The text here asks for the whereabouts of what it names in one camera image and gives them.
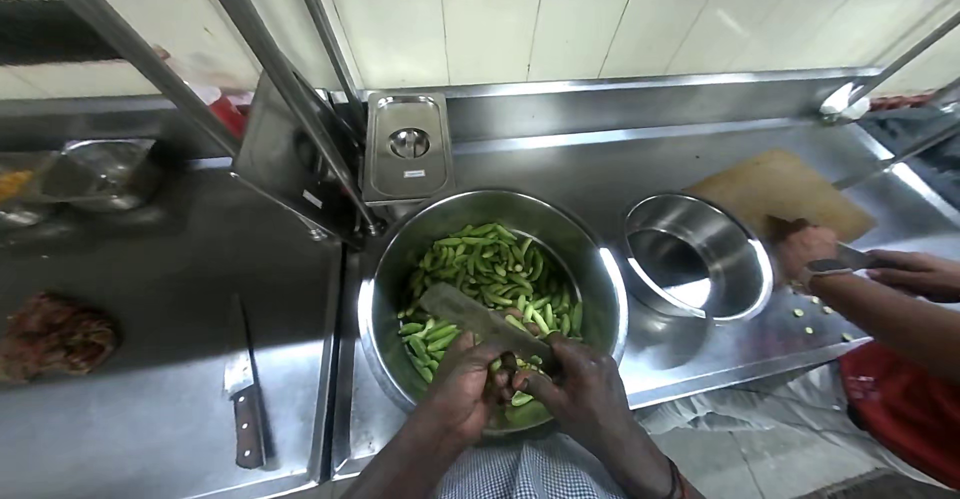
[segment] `red cloth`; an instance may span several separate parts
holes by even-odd
[[[960,489],[960,385],[875,341],[839,359],[846,397],[870,435],[900,459]]]

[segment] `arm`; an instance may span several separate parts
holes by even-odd
[[[810,289],[877,341],[960,383],[960,313],[854,274],[814,278]]]
[[[559,333],[551,333],[547,342],[562,366],[562,384],[522,371],[513,377],[513,386],[543,403],[560,428],[597,456],[629,497],[680,497],[679,489],[670,495],[670,462],[630,412],[614,359]],[[683,483],[687,497],[703,499],[688,481]]]
[[[498,399],[494,388],[485,388],[487,369],[500,353],[502,350],[490,343],[474,346],[471,333],[458,336],[447,348],[437,376],[416,410],[345,497],[432,495],[457,456],[480,439]],[[498,387],[506,387],[509,381],[506,372],[493,377]]]
[[[777,251],[783,272],[796,279],[811,260],[836,258],[836,235],[808,227],[789,235]],[[960,300],[960,264],[925,254],[870,253],[893,266],[868,271],[879,283],[854,274],[822,276],[810,281],[810,291],[877,341],[960,383],[960,313],[909,296]]]

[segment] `wooden cutting board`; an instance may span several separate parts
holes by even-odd
[[[714,201],[760,237],[772,234],[767,215],[804,218],[830,227],[851,242],[876,221],[816,170],[785,150],[769,150],[688,187],[686,192]]]

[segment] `wooden knife handle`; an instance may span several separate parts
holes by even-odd
[[[253,384],[234,394],[232,399],[237,430],[237,465],[256,469],[266,461],[260,420],[260,390]]]

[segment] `wall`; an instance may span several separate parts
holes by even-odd
[[[260,66],[216,0],[107,0],[220,86]],[[252,0],[317,87],[338,88],[301,0]],[[960,0],[322,0],[360,88],[718,73],[892,62]],[[960,29],[880,93],[960,76]],[[127,63],[0,68],[0,99],[156,93]]]

